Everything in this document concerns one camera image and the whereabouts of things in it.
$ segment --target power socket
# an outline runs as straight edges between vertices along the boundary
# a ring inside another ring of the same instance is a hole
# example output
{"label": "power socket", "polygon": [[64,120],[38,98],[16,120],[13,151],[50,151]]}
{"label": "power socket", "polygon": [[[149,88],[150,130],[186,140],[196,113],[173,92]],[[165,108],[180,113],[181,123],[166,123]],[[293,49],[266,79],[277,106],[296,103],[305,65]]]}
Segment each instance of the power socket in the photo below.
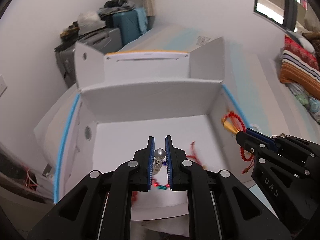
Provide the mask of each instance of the power socket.
{"label": "power socket", "polygon": [[0,75],[0,96],[2,95],[2,93],[6,90],[7,85],[4,81],[4,78],[2,75]]}

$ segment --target blue towel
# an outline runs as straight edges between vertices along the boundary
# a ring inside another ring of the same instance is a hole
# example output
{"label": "blue towel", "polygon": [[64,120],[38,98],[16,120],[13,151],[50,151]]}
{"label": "blue towel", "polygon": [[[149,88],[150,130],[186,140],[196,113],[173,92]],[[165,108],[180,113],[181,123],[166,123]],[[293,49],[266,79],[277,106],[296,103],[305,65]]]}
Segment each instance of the blue towel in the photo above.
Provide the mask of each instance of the blue towel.
{"label": "blue towel", "polygon": [[145,34],[147,32],[148,27],[146,11],[144,8],[135,8],[134,10],[137,12],[140,32],[141,34]]}

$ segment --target black window frame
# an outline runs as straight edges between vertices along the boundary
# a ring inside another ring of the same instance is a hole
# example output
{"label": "black window frame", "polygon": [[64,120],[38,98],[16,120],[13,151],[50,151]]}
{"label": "black window frame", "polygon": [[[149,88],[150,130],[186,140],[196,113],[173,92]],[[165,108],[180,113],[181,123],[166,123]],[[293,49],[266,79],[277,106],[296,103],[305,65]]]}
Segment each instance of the black window frame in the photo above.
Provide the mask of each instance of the black window frame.
{"label": "black window frame", "polygon": [[285,30],[294,31],[297,22],[297,14],[298,14],[298,2],[296,0],[284,0],[284,15],[283,15],[283,23],[280,24],[276,22],[274,19],[268,17],[267,15],[259,12],[257,10],[258,0],[254,1],[254,12],[263,16],[264,18],[270,20],[271,22],[277,24],[281,28]]}

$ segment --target white wall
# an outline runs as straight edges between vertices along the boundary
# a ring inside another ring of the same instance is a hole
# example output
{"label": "white wall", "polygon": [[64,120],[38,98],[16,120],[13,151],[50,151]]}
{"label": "white wall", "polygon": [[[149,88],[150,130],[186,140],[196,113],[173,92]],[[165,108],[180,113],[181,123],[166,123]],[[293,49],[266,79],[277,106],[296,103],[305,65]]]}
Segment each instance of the white wall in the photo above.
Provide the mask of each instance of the white wall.
{"label": "white wall", "polygon": [[43,171],[33,129],[66,91],[54,48],[63,28],[107,0],[13,0],[0,20],[0,144],[28,167]]}
{"label": "white wall", "polygon": [[255,0],[155,0],[156,21],[201,29],[214,37],[243,44],[252,52],[276,58],[284,31],[253,13]]}

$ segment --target gray suitcase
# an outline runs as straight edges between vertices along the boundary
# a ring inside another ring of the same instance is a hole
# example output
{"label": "gray suitcase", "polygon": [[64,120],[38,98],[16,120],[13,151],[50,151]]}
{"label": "gray suitcase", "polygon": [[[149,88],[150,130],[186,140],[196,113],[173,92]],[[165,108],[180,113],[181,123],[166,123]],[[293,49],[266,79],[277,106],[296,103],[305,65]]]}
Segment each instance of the gray suitcase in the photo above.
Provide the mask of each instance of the gray suitcase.
{"label": "gray suitcase", "polygon": [[[89,33],[78,41],[99,50],[103,54],[116,52],[122,49],[119,28],[98,30]],[[76,83],[74,54],[75,45],[72,45],[63,51],[56,52],[58,68],[69,88]]]}

